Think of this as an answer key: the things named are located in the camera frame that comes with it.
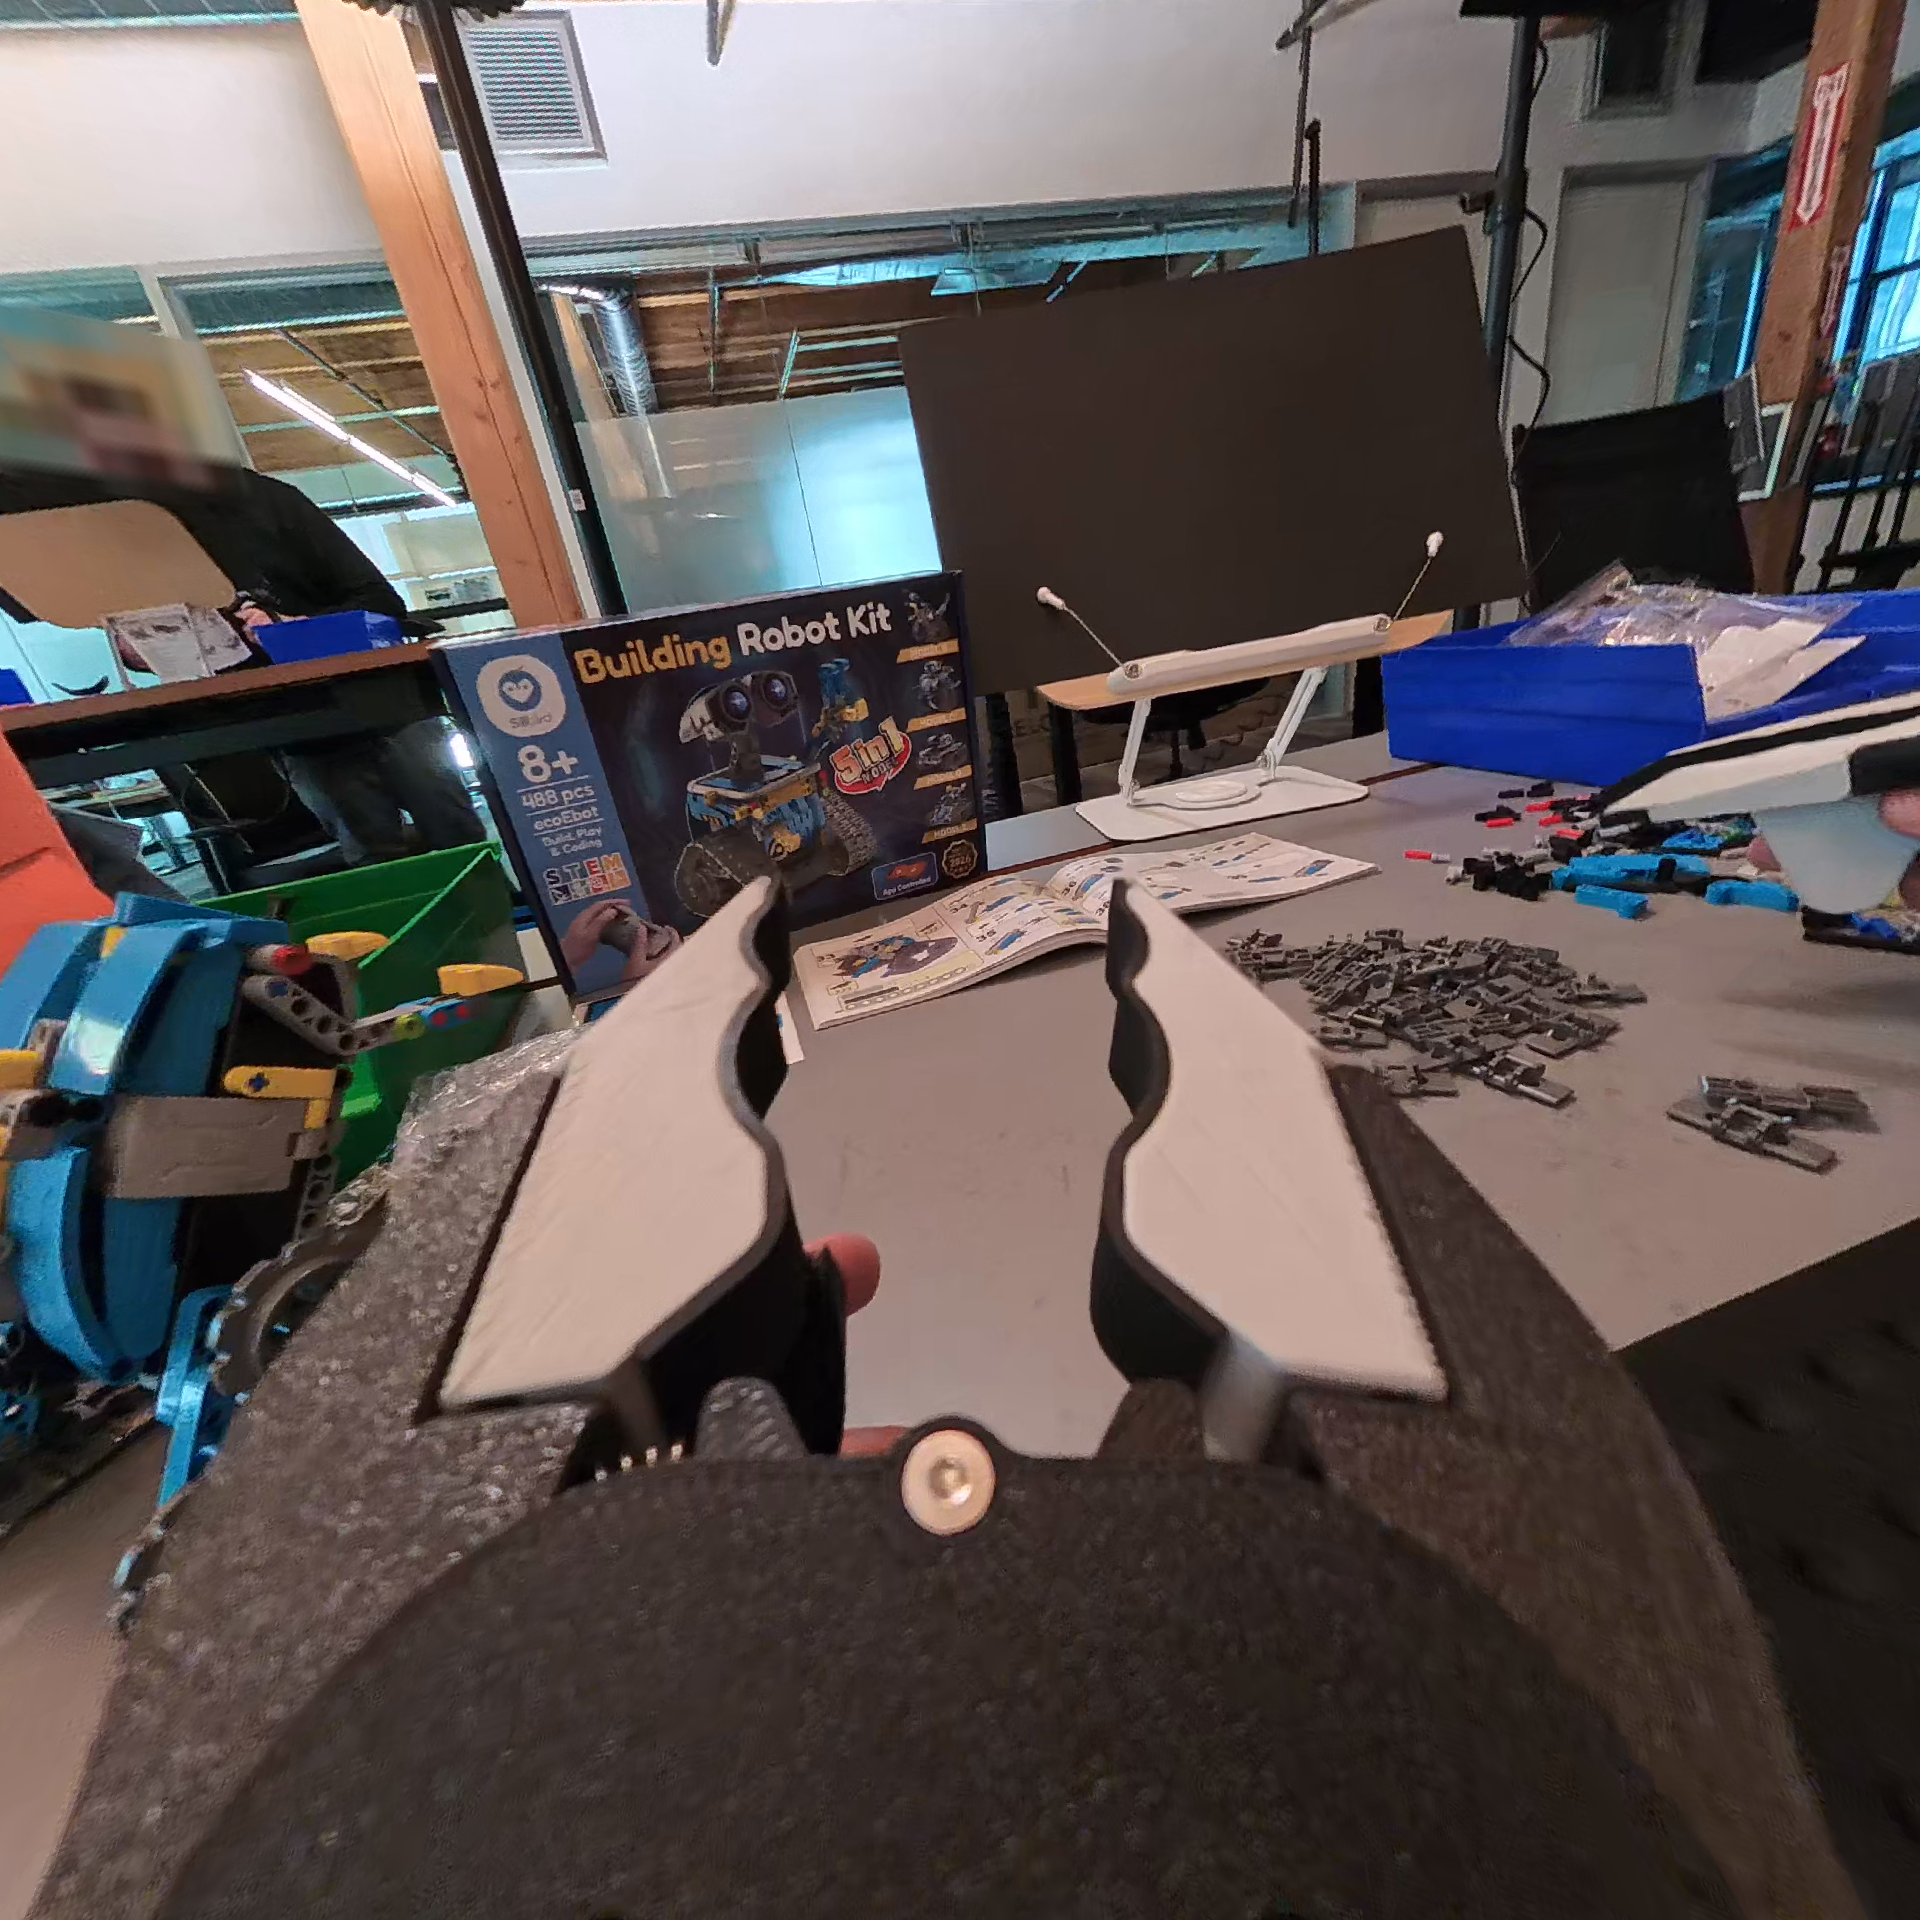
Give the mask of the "bubble wrap bag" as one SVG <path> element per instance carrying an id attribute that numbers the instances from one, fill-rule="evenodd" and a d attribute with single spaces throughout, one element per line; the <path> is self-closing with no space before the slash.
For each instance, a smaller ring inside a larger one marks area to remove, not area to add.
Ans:
<path id="1" fill-rule="evenodd" d="M 497 1121 L 510 1117 L 517 1102 L 533 1098 L 540 1110 L 580 1037 L 579 1027 L 568 1027 L 416 1079 L 389 1151 L 389 1185 L 398 1189 L 461 1141 L 482 1139 Z"/>

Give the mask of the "orange chair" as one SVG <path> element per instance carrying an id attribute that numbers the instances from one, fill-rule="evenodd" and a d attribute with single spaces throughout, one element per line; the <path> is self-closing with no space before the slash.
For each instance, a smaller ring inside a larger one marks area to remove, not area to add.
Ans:
<path id="1" fill-rule="evenodd" d="M 101 920 L 114 898 L 86 874 L 47 798 L 2 739 L 2 971 L 56 920 Z"/>

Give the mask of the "blue plastic bin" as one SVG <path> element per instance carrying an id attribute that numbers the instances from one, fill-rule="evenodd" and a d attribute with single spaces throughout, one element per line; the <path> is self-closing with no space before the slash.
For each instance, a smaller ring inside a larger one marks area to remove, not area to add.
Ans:
<path id="1" fill-rule="evenodd" d="M 1854 650 L 1783 701 L 1724 720 L 1704 716 L 1687 644 L 1515 644 L 1515 628 L 1386 657 L 1389 750 L 1597 790 L 1700 739 L 1918 689 L 1918 588 L 1866 593 L 1836 624 L 1839 636 L 1858 636 Z"/>

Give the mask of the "red white sign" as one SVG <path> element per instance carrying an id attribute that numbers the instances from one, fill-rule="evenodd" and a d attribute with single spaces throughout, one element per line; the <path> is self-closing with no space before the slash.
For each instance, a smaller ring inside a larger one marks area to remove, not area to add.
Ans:
<path id="1" fill-rule="evenodd" d="M 1817 69 L 1804 85 L 1783 203 L 1786 233 L 1809 229 L 1829 218 L 1849 122 L 1849 91 L 1849 61 Z"/>

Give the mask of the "grey desk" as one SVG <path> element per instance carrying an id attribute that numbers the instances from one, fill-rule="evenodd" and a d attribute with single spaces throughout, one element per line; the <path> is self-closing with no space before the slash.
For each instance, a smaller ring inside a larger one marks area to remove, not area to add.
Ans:
<path id="1" fill-rule="evenodd" d="M 1822 1261 L 1918 1214 L 1918 963 L 1804 941 L 1795 919 L 1659 898 L 1625 924 L 1446 882 L 1408 851 L 1465 852 L 1515 774 L 1403 766 L 1380 739 L 1311 755 L 1366 798 L 1272 825 L 1376 877 L 1193 920 L 1219 941 L 1400 927 L 1555 948 L 1646 1002 L 1559 1064 L 1551 1113 L 1482 1085 L 1404 1108 L 1613 1345 Z M 1120 1395 L 1088 1325 L 1099 1174 L 1127 1121 L 1093 948 L 818 1035 L 773 1110 L 798 1217 L 877 1243 L 850 1324 L 853 1425 L 983 1418 L 1023 1452 L 1091 1452 Z"/>

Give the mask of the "silver air duct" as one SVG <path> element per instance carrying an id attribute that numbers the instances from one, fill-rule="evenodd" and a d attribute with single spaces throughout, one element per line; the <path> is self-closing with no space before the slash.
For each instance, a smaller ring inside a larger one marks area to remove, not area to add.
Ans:
<path id="1" fill-rule="evenodd" d="M 572 295 L 591 335 L 594 366 L 615 416 L 659 414 L 659 385 L 629 289 L 580 287 Z"/>

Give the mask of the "pile of grey track links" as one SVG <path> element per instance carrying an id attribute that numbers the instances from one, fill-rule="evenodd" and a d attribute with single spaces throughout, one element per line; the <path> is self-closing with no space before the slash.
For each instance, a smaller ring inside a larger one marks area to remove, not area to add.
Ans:
<path id="1" fill-rule="evenodd" d="M 1223 954 L 1257 985 L 1296 982 L 1327 1050 L 1382 1052 L 1373 1074 L 1404 1102 L 1474 1079 L 1559 1113 L 1574 1094 L 1551 1066 L 1608 1045 L 1620 1032 L 1620 1010 L 1646 1004 L 1636 982 L 1509 939 L 1408 939 L 1386 927 L 1290 944 L 1274 931 L 1247 931 Z M 1714 1072 L 1667 1116 L 1717 1145 L 1804 1171 L 1836 1163 L 1831 1135 L 1876 1129 L 1855 1089 Z"/>

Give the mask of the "heap of loose toy parts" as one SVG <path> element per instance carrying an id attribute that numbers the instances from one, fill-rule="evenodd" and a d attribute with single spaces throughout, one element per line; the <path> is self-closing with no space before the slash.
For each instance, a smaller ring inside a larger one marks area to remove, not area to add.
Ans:
<path id="1" fill-rule="evenodd" d="M 1492 794 L 1453 839 L 1432 833 L 1403 851 L 1447 885 L 1540 902 L 1565 897 L 1620 920 L 1639 920 L 1654 898 L 1690 897 L 1709 906 L 1801 912 L 1795 889 L 1752 855 L 1750 815 L 1709 820 L 1613 817 L 1597 796 L 1555 779 Z"/>

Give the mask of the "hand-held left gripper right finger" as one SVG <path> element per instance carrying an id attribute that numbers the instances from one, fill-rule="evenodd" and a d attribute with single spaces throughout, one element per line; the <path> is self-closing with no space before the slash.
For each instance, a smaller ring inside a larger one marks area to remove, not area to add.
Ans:
<path id="1" fill-rule="evenodd" d="M 1127 1104 L 1091 1329 L 1128 1384 L 1443 1405 L 1447 1380 L 1323 1052 L 1138 881 L 1108 914 Z"/>

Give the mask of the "wooden pillar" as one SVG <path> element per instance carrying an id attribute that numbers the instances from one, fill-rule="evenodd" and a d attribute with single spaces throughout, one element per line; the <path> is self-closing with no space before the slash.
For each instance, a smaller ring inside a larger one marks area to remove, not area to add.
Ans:
<path id="1" fill-rule="evenodd" d="M 1789 592 L 1801 557 L 1806 505 L 1801 458 L 1816 434 L 1816 401 L 1831 370 L 1831 346 L 1885 125 L 1903 13 L 1906 2 L 1820 2 L 1816 13 L 1793 144 L 1804 85 L 1817 69 L 1849 61 L 1854 91 L 1829 218 L 1809 229 L 1786 233 L 1779 214 L 1763 296 L 1752 372 L 1763 407 L 1786 407 L 1773 485 L 1763 500 L 1747 503 L 1743 512 L 1756 588 L 1763 593 Z"/>
<path id="2" fill-rule="evenodd" d="M 297 13 L 509 609 L 525 628 L 591 616 L 601 608 L 580 539 L 547 431 L 528 414 L 521 362 L 497 327 L 402 26 L 353 2 L 299 2 Z"/>

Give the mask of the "black cloth screen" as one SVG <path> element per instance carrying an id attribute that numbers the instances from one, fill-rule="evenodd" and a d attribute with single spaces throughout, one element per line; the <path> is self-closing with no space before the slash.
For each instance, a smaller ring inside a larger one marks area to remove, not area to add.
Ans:
<path id="1" fill-rule="evenodd" d="M 1512 484 L 1532 612 L 1610 567 L 1639 582 L 1756 588 L 1721 393 L 1519 426 Z"/>

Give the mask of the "blue storage bin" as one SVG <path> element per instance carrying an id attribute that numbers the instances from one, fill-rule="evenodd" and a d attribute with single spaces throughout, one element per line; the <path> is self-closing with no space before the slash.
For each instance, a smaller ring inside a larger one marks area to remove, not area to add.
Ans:
<path id="1" fill-rule="evenodd" d="M 409 644 L 402 624 L 386 612 L 343 609 L 289 620 L 266 620 L 251 642 L 276 665 L 294 666 L 320 658 L 366 657 Z"/>

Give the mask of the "instruction booklet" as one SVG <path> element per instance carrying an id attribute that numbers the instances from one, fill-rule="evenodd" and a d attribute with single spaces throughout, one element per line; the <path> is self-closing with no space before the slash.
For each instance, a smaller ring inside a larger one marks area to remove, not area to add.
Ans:
<path id="1" fill-rule="evenodd" d="M 996 874 L 912 912 L 795 950 L 795 982 L 817 1028 L 845 1027 L 993 979 L 1068 948 L 1108 939 L 1123 881 L 1176 914 L 1265 906 L 1376 874 L 1366 859 L 1261 831 L 1197 848 L 1088 852 L 1052 874 Z"/>

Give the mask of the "black perforated pad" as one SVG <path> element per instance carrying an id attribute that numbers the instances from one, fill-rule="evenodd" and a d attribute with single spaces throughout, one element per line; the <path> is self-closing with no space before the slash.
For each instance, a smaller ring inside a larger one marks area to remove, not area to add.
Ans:
<path id="1" fill-rule="evenodd" d="M 1918 1914 L 1918 1224 L 1620 1351 L 1708 1500 L 1871 1916 Z"/>

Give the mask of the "dark blue robot kit box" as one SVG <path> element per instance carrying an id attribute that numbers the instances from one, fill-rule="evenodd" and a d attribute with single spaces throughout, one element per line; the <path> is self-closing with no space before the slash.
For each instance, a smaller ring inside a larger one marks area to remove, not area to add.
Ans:
<path id="1" fill-rule="evenodd" d="M 434 666 L 572 1000 L 750 881 L 813 927 L 987 871 L 954 569 L 440 639 Z"/>

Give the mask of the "wall air vent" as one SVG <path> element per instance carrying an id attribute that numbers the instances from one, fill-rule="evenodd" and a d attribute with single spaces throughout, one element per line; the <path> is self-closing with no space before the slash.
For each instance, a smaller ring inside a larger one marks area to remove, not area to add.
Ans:
<path id="1" fill-rule="evenodd" d="M 461 17 L 461 49 L 503 162 L 603 162 L 586 61 L 568 10 Z"/>

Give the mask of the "wooden background table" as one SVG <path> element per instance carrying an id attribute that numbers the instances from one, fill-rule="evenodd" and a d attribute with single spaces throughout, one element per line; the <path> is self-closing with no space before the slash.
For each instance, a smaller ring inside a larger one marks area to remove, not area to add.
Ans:
<path id="1" fill-rule="evenodd" d="M 434 650 L 420 642 L 255 666 L 77 701 L 6 707 L 2 734 L 39 789 L 299 747 L 443 717 Z"/>

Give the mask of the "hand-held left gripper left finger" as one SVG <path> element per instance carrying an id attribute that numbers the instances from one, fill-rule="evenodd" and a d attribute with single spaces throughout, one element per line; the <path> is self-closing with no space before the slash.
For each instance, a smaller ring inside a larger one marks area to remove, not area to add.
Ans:
<path id="1" fill-rule="evenodd" d="M 746 882 L 568 1050 L 440 1380 L 443 1411 L 586 1402 L 656 1359 L 791 1220 L 786 897 Z"/>

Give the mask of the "black pole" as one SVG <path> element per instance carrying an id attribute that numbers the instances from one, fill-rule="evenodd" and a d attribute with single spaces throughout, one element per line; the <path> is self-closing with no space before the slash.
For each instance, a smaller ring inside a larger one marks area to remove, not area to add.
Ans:
<path id="1" fill-rule="evenodd" d="M 413 13 L 434 68 L 443 112 L 455 135 L 455 149 L 461 157 L 461 169 L 475 200 L 482 234 L 509 304 L 509 319 L 536 385 L 540 426 L 556 458 L 568 511 L 584 545 L 594 601 L 606 616 L 628 612 L 629 600 L 622 585 L 611 535 L 590 474 L 584 438 L 579 431 L 580 424 L 572 414 L 572 388 L 568 385 L 556 333 L 547 320 L 547 304 L 530 273 L 521 233 L 510 210 L 482 90 L 456 22 L 459 10 L 455 2 L 416 2 Z"/>

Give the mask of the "green plastic bin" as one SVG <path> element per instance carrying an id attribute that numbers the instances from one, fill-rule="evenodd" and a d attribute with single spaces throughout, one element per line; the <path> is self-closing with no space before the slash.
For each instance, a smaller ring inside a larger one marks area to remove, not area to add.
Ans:
<path id="1" fill-rule="evenodd" d="M 282 920 L 291 939 L 378 935 L 382 944 L 357 960 L 357 1010 L 366 1014 L 440 995 L 443 966 L 521 966 L 513 885 L 490 842 L 217 897 L 210 905 Z M 413 1085 L 495 1052 L 518 1004 L 521 990 L 484 995 L 467 1004 L 464 1021 L 363 1055 L 343 1098 L 340 1183 L 389 1152 Z"/>

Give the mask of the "blue toy robot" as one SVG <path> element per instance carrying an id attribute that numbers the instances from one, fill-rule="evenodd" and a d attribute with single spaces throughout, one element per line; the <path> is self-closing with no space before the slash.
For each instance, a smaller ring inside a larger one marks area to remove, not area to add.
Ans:
<path id="1" fill-rule="evenodd" d="M 382 1171 L 339 1174 L 352 1066 L 528 985 L 443 966 L 440 995 L 366 1014 L 378 944 L 124 894 L 2 977 L 2 1530 L 163 1430 L 123 1594 L 378 1228 Z"/>

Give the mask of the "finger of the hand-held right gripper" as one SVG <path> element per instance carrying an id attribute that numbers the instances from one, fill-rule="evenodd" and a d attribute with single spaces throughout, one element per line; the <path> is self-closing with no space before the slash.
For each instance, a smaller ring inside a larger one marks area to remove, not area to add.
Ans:
<path id="1" fill-rule="evenodd" d="M 1862 812 L 1854 761 L 1862 747 L 1759 747 L 1736 755 L 1663 755 L 1597 794 L 1608 820 L 1704 820 L 1733 812 Z"/>
<path id="2" fill-rule="evenodd" d="M 1774 747 L 1813 744 L 1817 739 L 1854 738 L 1862 732 L 1885 728 L 1895 720 L 1916 720 L 1918 704 L 1855 704 L 1831 707 L 1825 713 L 1801 716 L 1793 720 L 1779 720 L 1763 728 L 1744 728 L 1733 734 L 1717 734 L 1712 739 L 1697 743 L 1693 747 L 1681 747 L 1654 763 L 1654 774 L 1682 771 L 1690 766 L 1717 763 L 1725 758 L 1759 755 Z"/>

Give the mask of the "black light stand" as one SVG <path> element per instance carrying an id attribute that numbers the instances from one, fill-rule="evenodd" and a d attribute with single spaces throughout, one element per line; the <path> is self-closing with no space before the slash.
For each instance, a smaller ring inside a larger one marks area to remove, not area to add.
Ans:
<path id="1" fill-rule="evenodd" d="M 1482 299 L 1486 365 L 1494 381 L 1496 416 L 1505 424 L 1512 370 L 1512 303 L 1521 279 L 1521 241 L 1528 208 L 1532 111 L 1542 75 L 1546 13 L 1540 2 L 1465 2 L 1462 13 L 1512 18 L 1494 200 L 1486 214 L 1488 257 Z"/>

